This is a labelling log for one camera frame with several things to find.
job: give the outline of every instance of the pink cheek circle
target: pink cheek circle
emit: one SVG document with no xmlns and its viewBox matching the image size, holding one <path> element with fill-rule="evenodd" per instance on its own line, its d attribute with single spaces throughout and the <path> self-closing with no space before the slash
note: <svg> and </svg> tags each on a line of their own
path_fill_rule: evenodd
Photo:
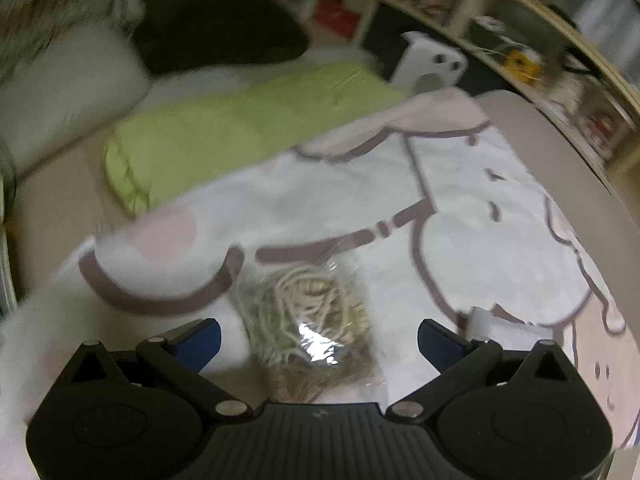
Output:
<svg viewBox="0 0 640 480">
<path fill-rule="evenodd" d="M 129 234 L 136 251 L 148 260 L 180 259 L 196 239 L 196 219 L 185 207 L 162 208 L 151 214 Z"/>
</svg>

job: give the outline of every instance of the green pillow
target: green pillow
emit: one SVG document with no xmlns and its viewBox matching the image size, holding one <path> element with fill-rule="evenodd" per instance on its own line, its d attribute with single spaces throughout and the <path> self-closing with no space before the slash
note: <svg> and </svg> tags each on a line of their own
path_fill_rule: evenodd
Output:
<svg viewBox="0 0 640 480">
<path fill-rule="evenodd" d="M 107 178 L 138 216 L 404 97 L 362 67 L 336 62 L 144 112 L 118 122 L 107 140 Z"/>
</svg>

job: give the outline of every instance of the red box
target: red box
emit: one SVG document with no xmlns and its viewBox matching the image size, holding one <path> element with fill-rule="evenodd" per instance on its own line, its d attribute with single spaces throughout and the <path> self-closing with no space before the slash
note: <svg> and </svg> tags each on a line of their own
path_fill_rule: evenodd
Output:
<svg viewBox="0 0 640 480">
<path fill-rule="evenodd" d="M 340 0 L 318 0 L 314 20 L 350 40 L 358 28 L 360 15 L 344 9 Z"/>
</svg>

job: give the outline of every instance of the white blanket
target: white blanket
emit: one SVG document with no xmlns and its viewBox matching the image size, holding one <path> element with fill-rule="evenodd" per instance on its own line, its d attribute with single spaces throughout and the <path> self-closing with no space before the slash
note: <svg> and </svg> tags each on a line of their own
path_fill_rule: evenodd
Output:
<svg viewBox="0 0 640 480">
<path fill-rule="evenodd" d="M 0 476 L 36 478 L 26 422 L 83 340 L 129 349 L 215 317 L 222 350 L 203 374 L 260 403 L 266 392 L 225 292 L 243 266 L 313 260 L 338 240 L 354 247 L 367 289 L 386 381 L 376 400 L 394 402 L 436 376 L 418 352 L 421 320 L 456 329 L 478 306 L 551 327 L 615 444 L 632 444 L 633 336 L 560 210 L 485 121 L 461 92 L 418 96 L 88 240 L 2 327 Z M 344 388 L 328 398 L 357 395 Z"/>
</svg>

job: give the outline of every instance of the plastic bag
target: plastic bag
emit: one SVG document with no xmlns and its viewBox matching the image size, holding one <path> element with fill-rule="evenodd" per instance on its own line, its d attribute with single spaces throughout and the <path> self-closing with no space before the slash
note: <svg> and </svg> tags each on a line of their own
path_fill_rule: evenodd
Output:
<svg viewBox="0 0 640 480">
<path fill-rule="evenodd" d="M 338 254 L 266 274 L 244 270 L 236 280 L 232 300 L 272 400 L 313 402 L 354 384 L 359 399 L 385 403 L 366 295 L 347 260 Z"/>
</svg>

